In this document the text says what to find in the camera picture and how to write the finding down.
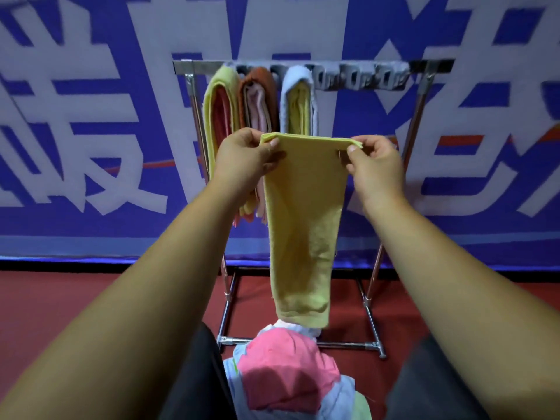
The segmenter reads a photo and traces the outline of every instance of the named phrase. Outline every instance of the black baseboard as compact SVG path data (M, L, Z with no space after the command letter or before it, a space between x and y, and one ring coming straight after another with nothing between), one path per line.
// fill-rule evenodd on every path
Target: black baseboard
M0 261L0 271L121 274L129 266L130 264L93 262ZM228 267L230 275L234 271L237 271L238 276L270 276L268 268ZM560 283L560 272L554 271L500 271L500 274L515 283ZM337 279L368 279L369 277L371 277L371 269L334 269L332 272L332 278ZM382 269L379 271L379 279L394 281L398 280L399 276L394 269Z

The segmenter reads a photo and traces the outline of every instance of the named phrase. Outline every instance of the red carpet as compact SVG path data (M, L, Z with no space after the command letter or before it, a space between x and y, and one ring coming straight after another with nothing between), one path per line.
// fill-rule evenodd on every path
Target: red carpet
M23 369L117 275L0 272L0 399ZM332 281L330 326L324 340L372 340L360 294L352 280ZM525 289L560 309L560 285L524 284ZM215 332L223 311L218 280L204 316ZM343 374L356 380L374 419L382 418L384 399L400 366L427 328L400 282L378 282L374 318L388 358L377 352L327 350ZM253 337L276 321L268 278L243 277L228 335ZM231 353L229 348L225 356Z

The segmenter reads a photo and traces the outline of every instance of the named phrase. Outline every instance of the clothing rack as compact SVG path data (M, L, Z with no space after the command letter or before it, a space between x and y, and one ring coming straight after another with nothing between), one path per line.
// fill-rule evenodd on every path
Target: clothing rack
M377 62L374 60L344 60L339 62L334 61L274 61L274 60L258 60L258 61L224 61L224 60L192 60L182 59L174 60L173 66L176 75L184 75L186 79L186 89L189 94L190 104L192 106L192 114L194 117L194 124L197 131L198 146L200 150L200 157L202 158L202 170L204 179L208 183L208 150L206 147L206 136L204 133L203 116L200 112L200 97L195 80L196 75L212 76L222 65L227 65L237 70L241 75L246 75L251 68L256 66L263 66L267 68L273 75L278 89L282 85L282 80L289 67L294 65L306 66L312 72L315 88L322 91L338 91L341 89L349 89L355 91L362 90L387 90L399 91L405 88L407 80L411 74L421 74L416 95L416 104L414 112L407 132L407 137L404 146L401 150L404 170L406 172L410 155L414 148L416 135L424 112L424 105L426 104L426 97L432 86L434 77L438 73L450 73L453 67L454 59L439 59L439 60L415 60L412 62ZM362 302L368 322L373 333L374 342L322 342L318 341L317 345L320 348L332 349L368 349L379 352L380 358L385 358L387 355L383 349L383 344L379 338L375 328L374 318L371 313L371 296L373 290L373 283L379 274L381 261L385 254L383 245L379 245L377 256L375 258L374 268L371 274L370 282L367 291L364 291L360 279L356 279L358 290L362 296ZM225 335L228 325L231 309L234 303L234 297L237 289L237 282L240 278L237 277L237 269L228 280L228 272L226 259L222 256L220 264L220 273L223 277L225 284L225 297L226 305L223 310L222 321L220 323L220 330L218 331L217 343L218 347L221 346L234 346L250 342L251 339L247 338L234 338Z

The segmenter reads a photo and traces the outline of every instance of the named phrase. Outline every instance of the person's left arm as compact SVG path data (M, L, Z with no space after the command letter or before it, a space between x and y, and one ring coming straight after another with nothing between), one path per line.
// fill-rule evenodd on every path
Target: person's left arm
M220 146L214 177L127 271L24 372L0 419L157 417L212 293L235 212L283 153L251 129Z

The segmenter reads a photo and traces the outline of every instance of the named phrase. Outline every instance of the hand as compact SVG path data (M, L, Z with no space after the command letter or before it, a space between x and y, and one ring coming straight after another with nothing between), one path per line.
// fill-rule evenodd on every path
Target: hand
M380 209L391 209L395 203L407 203L404 196L404 168L399 152L381 135L359 135L353 140L363 150L348 147L348 172L354 177L354 189L370 220Z
M276 152L277 138L259 146L262 134L251 128L236 131L222 142L216 156L212 181L221 183L223 189L233 190L240 198L240 205L256 188L259 179L286 156L285 152Z

